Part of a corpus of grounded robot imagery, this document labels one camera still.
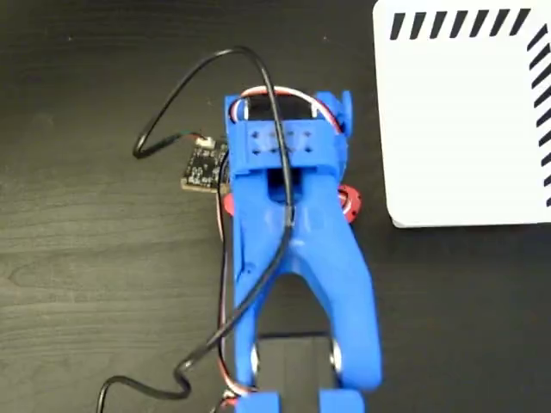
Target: black cable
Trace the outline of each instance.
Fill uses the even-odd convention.
[[[280,149],[280,159],[282,163],[282,175],[283,175],[283,186],[285,192],[285,212],[284,212],[284,221],[283,221],[283,233],[280,243],[270,260],[267,268],[260,275],[258,281],[255,283],[253,288],[247,293],[243,301],[238,305],[238,307],[233,311],[230,317],[227,318],[224,325],[220,326],[205,342],[199,345],[195,350],[193,350],[186,358],[181,360],[173,371],[173,376],[175,381],[180,385],[180,391],[164,391],[159,390],[149,385],[140,383],[137,380],[128,378],[126,376],[113,376],[105,381],[100,390],[100,394],[97,399],[96,412],[103,413],[105,406],[105,397],[107,396],[108,390],[111,385],[115,383],[127,385],[133,388],[136,391],[139,391],[147,396],[163,400],[182,400],[189,396],[191,393],[191,385],[188,380],[183,375],[184,371],[187,371],[192,367],[198,360],[203,358],[208,352],[210,352],[214,347],[216,347],[220,340],[227,336],[230,331],[235,327],[235,324],[239,319],[245,314],[251,304],[255,301],[258,294],[264,289],[268,284],[272,274],[276,271],[279,266],[285,250],[288,247],[289,241],[292,236],[293,226],[294,226],[294,197],[293,197],[293,186],[291,178],[291,167],[288,158],[287,148],[285,146],[285,138],[283,135],[283,124],[282,117],[280,115],[280,110],[277,105],[276,93],[274,91],[274,84],[271,80],[271,77],[268,73],[266,65],[260,59],[260,57],[253,52],[250,48],[244,46],[235,46],[230,49],[221,50],[207,56],[196,64],[179,82],[179,84],[174,88],[174,90],[169,94],[164,105],[157,115],[147,122],[142,133],[139,135],[136,144],[133,148],[133,154],[136,158],[149,157],[153,153],[165,148],[168,145],[174,143],[177,139],[163,139],[156,144],[149,146],[144,149],[145,142],[149,139],[153,129],[158,124],[160,119],[163,117],[164,113],[170,106],[170,104],[176,99],[180,94],[182,89],[189,83],[189,81],[205,66],[214,60],[227,56],[230,54],[242,54],[245,55],[258,69],[260,75],[262,76],[264,85],[268,91],[269,103],[272,108],[272,113],[274,115],[275,123],[275,135],[277,137],[277,144]]]

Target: wire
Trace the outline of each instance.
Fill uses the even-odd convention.
[[[224,409],[227,406],[234,406],[237,404],[237,398],[222,398],[209,413],[218,413],[220,409]]]
[[[335,127],[337,130],[337,133],[342,133],[342,128],[338,123],[337,118],[332,113],[332,111],[320,100],[316,99],[315,97],[312,97],[310,95],[307,95],[304,92],[301,92],[297,89],[291,89],[285,86],[275,86],[274,87],[275,92],[277,95],[288,95],[288,96],[296,96],[300,99],[310,103],[310,105],[315,108],[317,111],[319,111],[324,118]],[[265,95],[267,93],[267,90],[264,86],[255,86],[254,88],[249,88],[241,93],[241,97],[249,97],[249,96],[256,96],[256,95]],[[230,117],[232,121],[236,122],[238,120],[238,108],[239,104],[241,103],[243,99],[238,99],[233,103],[233,105],[230,107]]]
[[[227,153],[222,158],[220,162],[220,170],[218,173],[218,187],[216,190],[216,220],[218,222],[218,230],[220,233],[220,240],[222,242],[222,264],[220,271],[220,295],[219,295],[219,311],[218,311],[218,325],[221,326],[226,321],[226,285],[227,285],[227,250],[226,250],[226,231],[224,228],[224,217],[223,211],[224,207],[222,205],[222,193],[221,193],[221,184],[224,181],[224,173],[227,166]],[[244,396],[248,393],[254,392],[257,389],[248,385],[242,385],[235,380],[230,374],[230,370],[226,364],[226,339],[223,338],[220,340],[218,345],[218,366],[220,369],[220,374],[226,383],[226,386],[230,391],[238,396]]]
[[[195,75],[201,71],[209,63],[215,61],[218,58],[228,56],[231,54],[240,54],[246,56],[258,69],[263,82],[266,86],[268,92],[269,103],[272,108],[272,113],[274,115],[275,123],[275,135],[277,138],[277,144],[279,146],[280,160],[282,163],[282,177],[283,177],[283,187],[285,193],[285,207],[284,207],[284,220],[283,220],[283,232],[280,239],[280,243],[275,250],[274,255],[269,261],[268,266],[262,272],[258,278],[255,285],[247,293],[243,301],[235,308],[233,313],[227,318],[223,325],[209,337],[205,342],[200,344],[195,350],[193,350],[187,357],[179,361],[176,367],[173,370],[173,377],[177,384],[180,386],[179,391],[165,391],[159,390],[149,385],[140,383],[137,380],[128,378],[126,376],[113,376],[103,383],[103,386],[100,390],[97,399],[96,412],[103,413],[105,407],[105,399],[108,394],[108,390],[113,384],[122,384],[127,385],[133,388],[136,391],[139,391],[147,396],[163,400],[182,400],[189,396],[191,393],[191,384],[183,375],[183,373],[189,370],[197,361],[202,359],[206,354],[208,354],[214,347],[220,344],[220,341],[226,337],[230,331],[233,330],[236,323],[239,319],[245,314],[249,309],[251,304],[258,297],[258,294],[266,287],[270,281],[272,274],[277,270],[282,258],[285,255],[285,251],[289,245],[290,239],[293,233],[294,227],[294,197],[293,197],[293,186],[292,186],[292,176],[291,176],[291,166],[288,158],[288,151],[285,145],[285,138],[283,135],[283,124],[282,117],[280,115],[280,110],[276,100],[276,93],[274,91],[274,84],[271,80],[271,76],[268,73],[266,65],[260,59],[260,57],[253,52],[250,48],[244,46],[235,46],[229,49],[221,50],[215,52],[203,60],[199,61],[183,78],[180,80],[178,85],[167,97],[164,105],[161,110],[153,116],[149,122],[145,125],[141,134],[138,136],[136,143],[133,148],[133,154],[136,158],[149,157],[153,153],[160,151],[168,145],[174,143],[177,139],[162,139],[156,144],[153,144],[144,149],[146,141],[149,139],[152,134],[153,129],[158,124],[160,119],[163,117],[164,113],[171,105],[171,103],[176,99],[180,94],[182,89],[189,83],[189,81],[195,77]]]

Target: black stripe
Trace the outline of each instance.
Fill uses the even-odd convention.
[[[532,89],[535,89],[538,84],[543,82],[548,76],[551,74],[551,64],[548,65],[548,67],[545,68],[545,70],[540,73],[540,76],[536,78],[534,82],[532,82]]]
[[[435,39],[440,34],[440,29],[446,19],[447,11],[438,11],[434,17],[434,23],[432,24],[432,30],[430,31],[430,38]]]
[[[540,127],[549,119],[551,119],[551,109],[548,109],[548,111],[545,114],[543,114],[543,116],[540,119],[537,120],[537,123],[536,123],[537,127]]]
[[[534,57],[534,60],[530,63],[530,70],[534,69],[538,63],[540,63],[542,60],[545,59],[545,57],[551,53],[551,46],[547,43],[545,47],[543,47],[543,50],[539,53],[537,53],[537,56]]]
[[[419,32],[423,26],[424,18],[427,16],[426,13],[416,13],[415,18],[413,19],[412,34],[410,36],[411,40],[415,40],[419,37]]]
[[[544,146],[551,140],[551,131],[547,132],[543,138],[540,139],[540,146]]]
[[[551,162],[551,153],[549,153],[545,158],[542,159],[542,166],[545,166],[550,162]]]
[[[511,36],[516,36],[518,34],[524,22],[526,22],[526,18],[529,14],[530,9],[520,9],[517,19],[515,20],[515,24],[513,24],[513,28],[511,29]]]
[[[479,35],[479,32],[482,29],[482,25],[488,17],[488,13],[490,13],[490,10],[479,10],[479,13],[476,15],[476,19],[474,19],[473,29],[471,30],[471,37],[476,37]]]
[[[450,38],[455,39],[459,35],[459,32],[461,31],[461,27],[463,26],[463,23],[465,22],[466,18],[467,18],[466,10],[460,10],[457,12],[457,15],[455,16],[454,26],[452,27],[451,33],[449,34]]]
[[[528,51],[532,50],[532,47],[537,45],[537,42],[542,39],[543,36],[545,36],[548,33],[548,25],[544,24],[542,28],[540,28],[540,31],[537,32],[536,36],[534,36],[534,39],[528,44]]]
[[[390,33],[390,40],[396,40],[399,36],[399,31],[402,29],[402,24],[404,24],[404,19],[406,18],[406,13],[396,13],[394,15],[393,28]]]
[[[534,109],[536,109],[538,106],[544,103],[550,96],[551,96],[551,86],[545,89],[545,92],[543,92],[542,95],[536,99],[536,101],[534,102]]]
[[[493,23],[492,31],[490,32],[491,37],[495,37],[498,35],[499,30],[501,30],[501,27],[503,26],[503,23],[505,22],[505,19],[509,15],[510,10],[509,9],[501,9],[498,12],[498,16],[496,17],[496,22]]]

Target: blue bracket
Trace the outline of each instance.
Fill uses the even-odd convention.
[[[299,179],[294,184],[294,233],[278,274],[296,273],[305,279],[325,309],[340,349],[338,374],[343,389],[322,391],[321,411],[332,413],[337,411],[333,406],[346,401],[350,409],[342,405],[339,413],[360,412],[363,403],[357,391],[373,390],[381,382],[381,349],[371,277],[337,197],[348,161],[352,100],[348,91],[341,101],[329,92],[316,97],[336,115],[342,132],[321,116],[283,122],[290,162]],[[226,97],[226,113],[236,99]],[[269,184],[269,171],[281,168],[274,122],[238,117],[235,123],[226,117],[235,201],[235,306],[268,265],[283,228],[282,189]],[[251,354],[256,320],[269,287],[235,330],[237,379],[247,385],[254,382]],[[238,412],[279,413],[277,400],[273,393],[253,394],[238,403]]]

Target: table surface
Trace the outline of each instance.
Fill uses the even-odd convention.
[[[0,411],[90,413],[115,373],[172,387],[172,366],[214,327],[213,196],[184,193],[192,144],[146,161],[136,132],[183,71],[233,44],[279,84],[351,89],[346,182],[377,298],[385,379],[373,412],[547,412],[550,230],[399,231],[385,207],[372,2],[52,0],[0,4]],[[159,133],[223,133],[222,99],[258,83],[208,68]],[[266,330],[323,324],[298,279],[275,286]],[[208,411],[214,358],[184,402],[111,393],[107,412]]]

